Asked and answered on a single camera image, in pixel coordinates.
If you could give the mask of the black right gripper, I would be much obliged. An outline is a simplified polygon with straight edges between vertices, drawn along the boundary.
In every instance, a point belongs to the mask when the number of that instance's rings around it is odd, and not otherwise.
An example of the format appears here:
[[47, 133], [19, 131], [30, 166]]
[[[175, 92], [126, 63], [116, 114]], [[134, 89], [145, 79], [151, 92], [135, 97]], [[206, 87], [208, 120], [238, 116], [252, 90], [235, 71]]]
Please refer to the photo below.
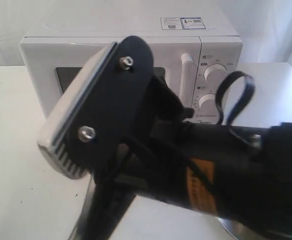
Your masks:
[[105, 240], [132, 203], [135, 191], [142, 191], [163, 202], [184, 208], [191, 206], [187, 184], [199, 181], [213, 199], [210, 213], [238, 221], [257, 234], [274, 239], [275, 235], [257, 222], [250, 213], [224, 198], [213, 186], [213, 181], [187, 157], [179, 144], [187, 142], [190, 152], [204, 134], [216, 134], [209, 144], [220, 150], [225, 140], [230, 157], [239, 150], [254, 151], [252, 142], [236, 134], [228, 125], [196, 125], [187, 122], [193, 109], [182, 105], [177, 96], [158, 77], [152, 76], [142, 104], [130, 131], [118, 145], [107, 166], [91, 172], [96, 184], [88, 212], [78, 223], [78, 235], [83, 240]]

